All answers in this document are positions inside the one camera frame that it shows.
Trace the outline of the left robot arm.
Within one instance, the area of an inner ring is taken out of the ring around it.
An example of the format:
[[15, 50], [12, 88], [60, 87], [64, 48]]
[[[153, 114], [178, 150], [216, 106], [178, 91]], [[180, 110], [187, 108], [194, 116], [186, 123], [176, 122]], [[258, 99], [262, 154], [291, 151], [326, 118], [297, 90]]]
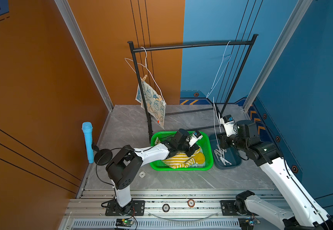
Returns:
[[185, 153], [188, 157], [198, 150], [197, 142], [202, 139], [199, 131], [189, 133], [179, 129], [174, 135], [148, 148], [132, 148], [126, 145], [120, 149], [106, 166], [108, 177], [115, 191], [115, 204], [121, 212], [132, 210], [130, 184], [135, 179], [139, 169], [159, 160], [168, 160]]

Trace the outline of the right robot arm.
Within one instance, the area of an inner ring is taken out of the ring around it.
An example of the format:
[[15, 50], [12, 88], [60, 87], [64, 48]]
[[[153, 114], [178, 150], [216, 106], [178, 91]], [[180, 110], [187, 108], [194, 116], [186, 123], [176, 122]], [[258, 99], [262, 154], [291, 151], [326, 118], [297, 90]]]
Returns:
[[220, 148], [243, 151], [271, 179], [291, 208], [291, 212], [285, 211], [247, 190], [236, 196], [238, 214], [257, 214], [281, 230], [333, 230], [333, 216], [309, 194], [275, 144], [261, 141], [255, 122], [235, 122], [228, 115], [220, 118], [220, 124], [225, 130], [218, 136]]

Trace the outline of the light green towel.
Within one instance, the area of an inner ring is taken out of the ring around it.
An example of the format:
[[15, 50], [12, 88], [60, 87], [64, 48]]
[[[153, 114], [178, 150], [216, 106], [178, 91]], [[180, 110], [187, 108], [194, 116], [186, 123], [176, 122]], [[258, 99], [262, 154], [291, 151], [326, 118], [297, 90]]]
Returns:
[[192, 168], [204, 168], [205, 165], [206, 165], [205, 162], [202, 163], [202, 164], [195, 163], [195, 164], [191, 165], [190, 167], [192, 167]]

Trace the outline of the bunny pattern towel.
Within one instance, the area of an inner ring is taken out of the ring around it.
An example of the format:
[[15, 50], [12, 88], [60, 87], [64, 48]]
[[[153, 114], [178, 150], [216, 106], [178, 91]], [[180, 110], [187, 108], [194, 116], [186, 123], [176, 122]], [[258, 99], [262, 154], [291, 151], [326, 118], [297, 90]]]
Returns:
[[141, 83], [148, 113], [156, 119], [161, 128], [164, 128], [166, 102], [154, 100], [154, 98], [162, 97], [148, 83], [145, 81], [141, 81]]

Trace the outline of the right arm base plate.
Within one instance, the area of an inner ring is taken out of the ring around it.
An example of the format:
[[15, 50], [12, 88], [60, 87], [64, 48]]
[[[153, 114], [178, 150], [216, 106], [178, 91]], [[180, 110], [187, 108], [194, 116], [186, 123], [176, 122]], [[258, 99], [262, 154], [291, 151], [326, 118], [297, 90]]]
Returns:
[[221, 211], [223, 216], [255, 216], [251, 213], [246, 205], [237, 200], [221, 200]]

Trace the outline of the yellow striped towel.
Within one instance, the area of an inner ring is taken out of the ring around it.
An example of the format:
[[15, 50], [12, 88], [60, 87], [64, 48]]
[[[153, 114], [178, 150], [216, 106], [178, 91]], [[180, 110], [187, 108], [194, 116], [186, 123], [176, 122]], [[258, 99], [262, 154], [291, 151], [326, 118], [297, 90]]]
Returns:
[[180, 169], [190, 168], [195, 163], [202, 164], [206, 162], [206, 159], [201, 151], [196, 151], [191, 157], [188, 157], [185, 153], [179, 153], [172, 158], [162, 160], [162, 162], [172, 169]]

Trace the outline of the white clothespin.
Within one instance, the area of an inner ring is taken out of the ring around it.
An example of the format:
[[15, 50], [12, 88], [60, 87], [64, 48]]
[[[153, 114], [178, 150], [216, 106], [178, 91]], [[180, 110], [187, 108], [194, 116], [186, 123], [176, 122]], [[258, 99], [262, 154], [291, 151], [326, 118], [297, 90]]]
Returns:
[[214, 156], [215, 156], [215, 158], [216, 158], [216, 161], [218, 162], [218, 161], [220, 160], [219, 154], [214, 153]]
[[222, 162], [223, 165], [226, 166], [227, 163], [230, 164], [230, 162], [225, 159], [225, 154], [224, 153], [223, 154], [220, 153], [220, 154], [218, 154], [218, 156], [219, 156], [219, 159], [220, 159], [220, 161]]

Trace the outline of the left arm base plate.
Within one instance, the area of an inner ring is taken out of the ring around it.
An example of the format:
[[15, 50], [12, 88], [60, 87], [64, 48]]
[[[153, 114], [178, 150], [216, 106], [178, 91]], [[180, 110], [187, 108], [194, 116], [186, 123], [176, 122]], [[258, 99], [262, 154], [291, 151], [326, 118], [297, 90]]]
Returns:
[[117, 201], [112, 199], [102, 203], [101, 206], [106, 209], [106, 216], [143, 216], [145, 211], [144, 200], [132, 200], [128, 205], [122, 208]]

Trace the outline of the beige clothespin towel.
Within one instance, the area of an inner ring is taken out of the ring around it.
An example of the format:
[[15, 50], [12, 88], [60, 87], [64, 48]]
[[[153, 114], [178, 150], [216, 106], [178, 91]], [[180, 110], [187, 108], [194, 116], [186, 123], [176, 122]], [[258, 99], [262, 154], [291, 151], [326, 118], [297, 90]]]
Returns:
[[214, 152], [217, 153], [217, 154], [219, 154], [220, 158], [223, 157], [224, 152], [222, 152], [221, 149], [215, 149]]
[[230, 161], [226, 160], [225, 158], [221, 158], [221, 161], [224, 165], [226, 165], [226, 164], [232, 165], [232, 163]]

